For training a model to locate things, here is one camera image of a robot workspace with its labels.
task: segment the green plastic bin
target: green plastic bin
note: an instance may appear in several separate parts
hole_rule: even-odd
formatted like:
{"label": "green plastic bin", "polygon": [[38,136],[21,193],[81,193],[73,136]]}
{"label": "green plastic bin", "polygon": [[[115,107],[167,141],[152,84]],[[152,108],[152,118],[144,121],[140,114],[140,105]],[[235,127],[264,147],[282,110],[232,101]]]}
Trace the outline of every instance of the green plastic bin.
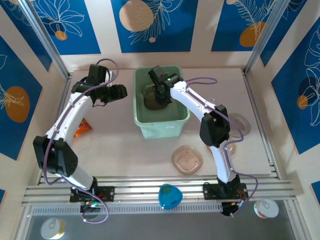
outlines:
{"label": "green plastic bin", "polygon": [[[169,76],[178,74],[183,77],[181,68],[176,65],[162,68]],[[148,76],[151,69],[152,67],[139,67],[133,73],[134,122],[140,127],[145,139],[178,137],[184,124],[190,119],[190,110],[174,99],[162,110],[149,110],[145,107],[142,91],[145,86],[152,84]]]}

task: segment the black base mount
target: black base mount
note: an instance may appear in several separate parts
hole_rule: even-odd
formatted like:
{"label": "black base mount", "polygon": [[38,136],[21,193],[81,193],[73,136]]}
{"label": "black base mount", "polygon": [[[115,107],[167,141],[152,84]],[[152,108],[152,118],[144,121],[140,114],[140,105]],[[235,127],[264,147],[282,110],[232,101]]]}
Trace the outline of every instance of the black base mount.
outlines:
{"label": "black base mount", "polygon": [[222,182],[217,178],[217,184],[210,184],[205,182],[203,184],[203,196],[205,200],[230,200],[222,203],[223,212],[225,216],[234,214],[245,201],[248,196],[248,190],[245,183],[240,183],[239,175],[229,181]]}
{"label": "black base mount", "polygon": [[[115,187],[114,186],[98,186],[97,179],[93,178],[93,183],[91,188],[88,190],[97,197],[99,197],[104,202],[113,202],[115,197]],[[97,202],[98,200],[86,194],[83,191],[79,191],[76,188],[71,187],[70,193],[70,203],[91,203]]]}

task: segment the orange snack bag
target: orange snack bag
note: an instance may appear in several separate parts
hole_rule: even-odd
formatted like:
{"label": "orange snack bag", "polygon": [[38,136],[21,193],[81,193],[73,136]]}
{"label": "orange snack bag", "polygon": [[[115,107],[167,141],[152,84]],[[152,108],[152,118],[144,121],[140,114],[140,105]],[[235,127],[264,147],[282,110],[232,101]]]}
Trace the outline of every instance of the orange snack bag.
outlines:
{"label": "orange snack bag", "polygon": [[80,125],[78,129],[75,131],[75,134],[73,137],[77,137],[89,130],[91,130],[92,127],[89,125],[89,123],[83,118],[82,121],[80,122]]}

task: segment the floral wall print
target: floral wall print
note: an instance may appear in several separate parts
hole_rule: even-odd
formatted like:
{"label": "floral wall print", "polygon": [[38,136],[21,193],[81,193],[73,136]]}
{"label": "floral wall print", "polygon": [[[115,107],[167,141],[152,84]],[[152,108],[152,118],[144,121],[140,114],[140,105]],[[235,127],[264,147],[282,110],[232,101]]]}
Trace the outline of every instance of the floral wall print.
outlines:
{"label": "floral wall print", "polygon": [[111,0],[122,53],[189,52],[198,0]]}
{"label": "floral wall print", "polygon": [[6,194],[6,191],[3,189],[0,189],[0,207],[1,207],[2,200],[5,198],[5,194]]}
{"label": "floral wall print", "polygon": [[277,0],[225,0],[211,51],[251,51]]}
{"label": "floral wall print", "polygon": [[0,153],[18,159],[42,86],[0,36]]}
{"label": "floral wall print", "polygon": [[320,143],[320,18],[286,61],[272,86],[302,154]]}
{"label": "floral wall print", "polygon": [[320,181],[312,183],[311,186],[314,191],[315,197],[320,204]]}
{"label": "floral wall print", "polygon": [[101,53],[84,0],[34,0],[32,5],[61,55]]}
{"label": "floral wall print", "polygon": [[296,17],[302,10],[303,6],[307,0],[291,0],[284,11],[282,18],[277,24],[275,30],[273,31],[269,41],[264,47],[260,57],[263,65],[266,66],[271,59],[272,55],[275,53],[282,39],[285,37],[292,23],[295,21]]}
{"label": "floral wall print", "polygon": [[30,26],[26,16],[20,9],[18,0],[0,0],[0,5],[40,60],[44,68],[49,71],[52,59],[41,41],[38,39],[37,34]]}

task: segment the gray floor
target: gray floor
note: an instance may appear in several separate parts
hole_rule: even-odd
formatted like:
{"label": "gray floor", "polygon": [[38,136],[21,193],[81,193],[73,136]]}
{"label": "gray floor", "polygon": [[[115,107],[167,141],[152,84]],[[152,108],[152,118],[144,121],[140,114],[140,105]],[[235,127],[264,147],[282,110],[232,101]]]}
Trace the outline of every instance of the gray floor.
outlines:
{"label": "gray floor", "polygon": [[[60,240],[294,240],[283,202],[280,213],[261,219],[250,202],[235,217],[221,213],[112,214],[102,224],[88,224],[78,215],[62,215]],[[40,228],[50,216],[33,216],[27,240],[42,240]]]}

